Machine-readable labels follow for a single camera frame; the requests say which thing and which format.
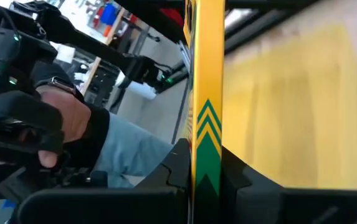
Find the black sleeve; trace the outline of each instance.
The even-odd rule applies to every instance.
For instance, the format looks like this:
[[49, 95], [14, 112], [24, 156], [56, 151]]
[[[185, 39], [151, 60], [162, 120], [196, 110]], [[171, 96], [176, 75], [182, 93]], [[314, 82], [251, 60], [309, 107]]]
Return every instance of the black sleeve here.
[[[60, 66], [38, 63], [33, 69], [32, 81], [35, 83], [54, 76], [69, 80], [69, 76]], [[83, 96], [79, 92], [76, 97], [83, 102]], [[70, 166], [74, 167], [93, 167], [95, 165], [109, 128], [109, 112], [93, 105], [87, 106], [91, 110], [91, 117], [88, 123], [88, 128], [90, 128], [89, 135], [78, 141], [64, 144], [64, 149], [68, 150], [71, 155]], [[13, 166], [0, 166], [0, 182], [17, 169], [18, 167]]]

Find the yellow metal frame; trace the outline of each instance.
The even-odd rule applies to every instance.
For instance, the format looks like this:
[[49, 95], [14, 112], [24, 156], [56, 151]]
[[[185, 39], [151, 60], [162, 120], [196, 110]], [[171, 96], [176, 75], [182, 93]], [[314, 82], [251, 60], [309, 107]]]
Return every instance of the yellow metal frame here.
[[192, 150], [192, 221], [218, 218], [225, 0], [186, 0], [191, 58], [186, 137]]

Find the person's hand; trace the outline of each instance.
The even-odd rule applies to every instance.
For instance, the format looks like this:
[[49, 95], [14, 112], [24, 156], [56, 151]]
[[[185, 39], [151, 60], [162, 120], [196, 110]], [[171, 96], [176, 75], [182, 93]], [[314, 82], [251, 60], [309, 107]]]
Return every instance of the person's hand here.
[[[80, 139], [91, 117], [90, 109], [81, 103], [74, 95], [53, 86], [40, 86], [36, 89], [44, 103], [57, 108], [62, 114], [62, 131], [65, 134], [64, 142]], [[39, 151], [39, 159], [44, 167], [56, 165], [57, 155], [49, 151]]]

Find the black machine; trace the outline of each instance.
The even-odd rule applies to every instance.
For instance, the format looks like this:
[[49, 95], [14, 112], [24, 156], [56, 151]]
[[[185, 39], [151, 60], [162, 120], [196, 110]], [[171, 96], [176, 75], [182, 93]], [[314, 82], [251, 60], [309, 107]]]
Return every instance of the black machine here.
[[[103, 172], [69, 167], [69, 154], [62, 149], [61, 115], [39, 100], [29, 81], [38, 60], [52, 63], [57, 54], [48, 41], [79, 47], [118, 66], [128, 79], [149, 85], [156, 83], [159, 73], [155, 62], [119, 54], [93, 40], [44, 2], [14, 7], [0, 7], [0, 161], [22, 166], [0, 183], [0, 193], [17, 203], [10, 223], [187, 223], [187, 140], [179, 140], [134, 189], [107, 189]], [[33, 13], [36, 20], [28, 16]], [[15, 133], [28, 128], [36, 135], [18, 141]], [[41, 168], [36, 162], [39, 149], [60, 154], [63, 162], [55, 169]], [[222, 150], [221, 179], [220, 219], [196, 223], [357, 223], [357, 191], [286, 189], [227, 149]]]

